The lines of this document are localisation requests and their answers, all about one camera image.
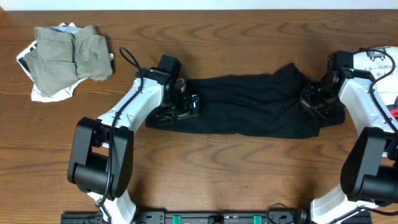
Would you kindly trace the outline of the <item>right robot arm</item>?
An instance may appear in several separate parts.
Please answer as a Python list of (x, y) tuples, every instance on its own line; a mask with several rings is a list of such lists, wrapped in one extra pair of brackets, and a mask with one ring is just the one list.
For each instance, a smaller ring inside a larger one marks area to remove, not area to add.
[(358, 132), (340, 174), (340, 183), (311, 201), (295, 215), (294, 223), (371, 223), (372, 213), (394, 217), (383, 208), (397, 203), (397, 121), (375, 89), (370, 72), (343, 66), (331, 69), (317, 85), (304, 91), (304, 104), (324, 116), (343, 105)]

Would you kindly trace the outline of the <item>black t-shirt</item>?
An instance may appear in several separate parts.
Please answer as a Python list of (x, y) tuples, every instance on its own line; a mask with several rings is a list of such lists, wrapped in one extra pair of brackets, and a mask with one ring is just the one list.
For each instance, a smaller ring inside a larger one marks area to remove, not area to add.
[(321, 128), (344, 123), (345, 109), (333, 108), (328, 119), (310, 115), (300, 104), (301, 91), (310, 83), (294, 63), (273, 74), (191, 79), (187, 91), (199, 96), (198, 116), (159, 125), (151, 115), (146, 126), (193, 134), (314, 138)]

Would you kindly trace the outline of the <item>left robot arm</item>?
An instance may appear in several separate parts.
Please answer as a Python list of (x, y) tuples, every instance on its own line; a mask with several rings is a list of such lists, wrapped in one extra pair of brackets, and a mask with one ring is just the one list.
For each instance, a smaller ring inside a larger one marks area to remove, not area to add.
[(136, 205), (127, 186), (134, 135), (151, 118), (158, 126), (198, 115), (199, 97), (185, 91), (185, 68), (139, 70), (128, 93), (97, 119), (82, 118), (75, 130), (67, 179), (95, 200), (100, 213), (76, 223), (134, 223)]

